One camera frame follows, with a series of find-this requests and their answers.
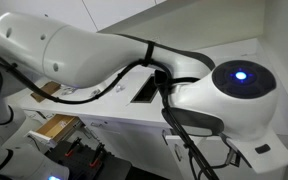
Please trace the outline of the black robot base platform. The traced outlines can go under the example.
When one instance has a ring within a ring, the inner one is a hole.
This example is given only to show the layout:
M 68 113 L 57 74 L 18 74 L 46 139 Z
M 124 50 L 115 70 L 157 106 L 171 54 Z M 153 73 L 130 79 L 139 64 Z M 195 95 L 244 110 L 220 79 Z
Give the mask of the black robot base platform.
M 91 168 L 95 150 L 87 145 L 77 145 L 71 156 L 66 157 L 72 143 L 61 141 L 55 148 L 52 148 L 46 156 L 55 163 L 69 169 L 68 180 L 126 180 L 131 170 L 131 163 L 111 155 L 103 149 L 98 163 Z

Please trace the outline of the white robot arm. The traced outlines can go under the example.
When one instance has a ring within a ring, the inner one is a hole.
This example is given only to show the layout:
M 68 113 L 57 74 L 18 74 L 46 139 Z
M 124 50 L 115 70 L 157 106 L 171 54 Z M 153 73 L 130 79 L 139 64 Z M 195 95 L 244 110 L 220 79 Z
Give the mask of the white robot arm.
M 105 80 L 117 84 L 138 65 L 154 69 L 163 118 L 208 180 L 219 178 L 194 142 L 196 136 L 220 137 L 258 174 L 288 165 L 288 149 L 270 125 L 278 89 L 265 66 L 247 60 L 215 64 L 201 53 L 7 12 L 0 16 L 0 177 L 69 176 L 67 167 L 32 147 L 3 147 L 25 119 L 21 109 L 6 103 L 7 96 L 24 88 L 39 93 L 36 75 L 82 89 Z

